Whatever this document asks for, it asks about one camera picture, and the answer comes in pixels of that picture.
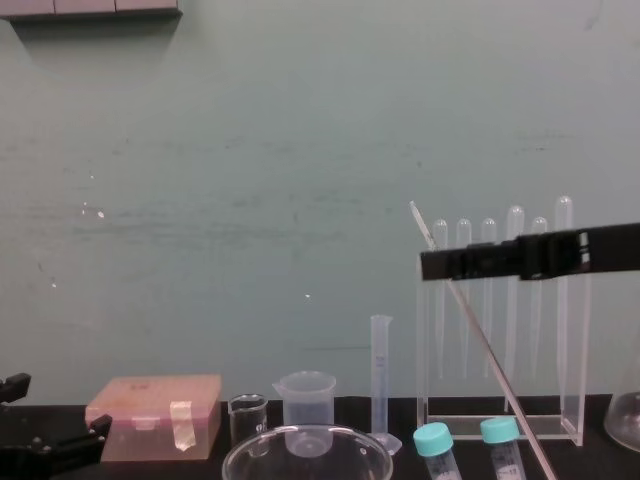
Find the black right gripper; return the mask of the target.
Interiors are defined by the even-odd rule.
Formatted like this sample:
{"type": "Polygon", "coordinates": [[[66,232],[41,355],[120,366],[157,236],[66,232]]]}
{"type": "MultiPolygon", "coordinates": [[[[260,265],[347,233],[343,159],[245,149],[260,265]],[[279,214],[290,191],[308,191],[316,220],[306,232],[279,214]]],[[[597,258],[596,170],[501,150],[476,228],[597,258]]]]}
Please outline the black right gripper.
{"type": "Polygon", "coordinates": [[[522,280],[545,280],[638,271],[639,224],[561,230],[520,236],[517,241],[422,252],[420,265],[423,281],[517,275],[522,280]]]}

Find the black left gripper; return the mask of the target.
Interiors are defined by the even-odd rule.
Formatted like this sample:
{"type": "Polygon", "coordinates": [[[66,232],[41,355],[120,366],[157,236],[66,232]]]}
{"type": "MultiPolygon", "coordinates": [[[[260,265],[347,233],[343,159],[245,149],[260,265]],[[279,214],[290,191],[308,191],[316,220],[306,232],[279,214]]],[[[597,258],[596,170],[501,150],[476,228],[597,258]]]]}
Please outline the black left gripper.
{"type": "MultiPolygon", "coordinates": [[[[1,380],[1,415],[10,405],[28,395],[31,376],[18,373],[1,380]]],[[[53,468],[71,468],[100,461],[112,426],[112,417],[102,415],[91,421],[85,433],[1,446],[2,479],[48,479],[53,468]]]]}

